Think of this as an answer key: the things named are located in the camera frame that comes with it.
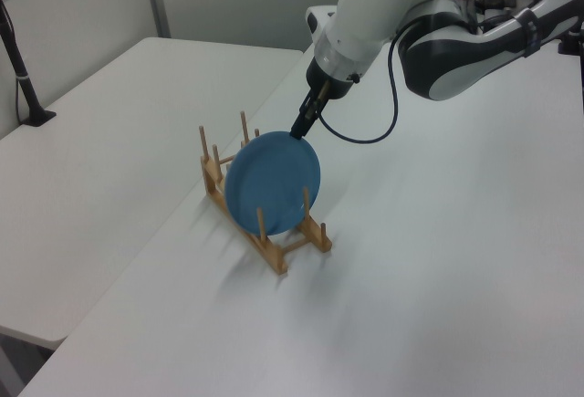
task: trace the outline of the black cable clamp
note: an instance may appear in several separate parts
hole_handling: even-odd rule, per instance
[[[523,27],[526,35],[526,53],[524,57],[530,57],[541,48],[542,32],[539,26],[539,18],[529,8],[525,8],[515,17],[515,20]]]

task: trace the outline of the white table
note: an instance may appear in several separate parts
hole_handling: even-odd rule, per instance
[[[252,127],[291,125],[310,53]],[[578,59],[551,44],[440,103],[396,75],[384,143],[308,135],[330,255],[278,278],[198,184],[22,396],[581,395]],[[389,102],[381,57],[327,117],[371,136]]]
[[[0,141],[0,333],[55,348],[301,52],[148,38]]]

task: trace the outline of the floor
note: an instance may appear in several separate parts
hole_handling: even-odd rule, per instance
[[[53,351],[0,335],[0,397],[16,397]]]

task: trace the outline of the robotic arm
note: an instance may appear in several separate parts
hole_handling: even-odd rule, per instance
[[[359,83],[384,44],[398,45],[408,89],[432,100],[449,99],[480,78],[578,27],[584,0],[542,0],[495,29],[476,35],[455,0],[339,0],[308,9],[315,43],[307,70],[310,92],[290,135],[305,136],[330,99]]]

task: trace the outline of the blue plate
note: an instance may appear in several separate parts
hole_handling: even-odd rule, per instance
[[[303,188],[310,206],[320,187],[318,157],[306,140],[287,132],[267,132],[250,141],[225,176],[227,209],[239,226],[260,235],[257,207],[268,235],[294,228],[304,218]]]

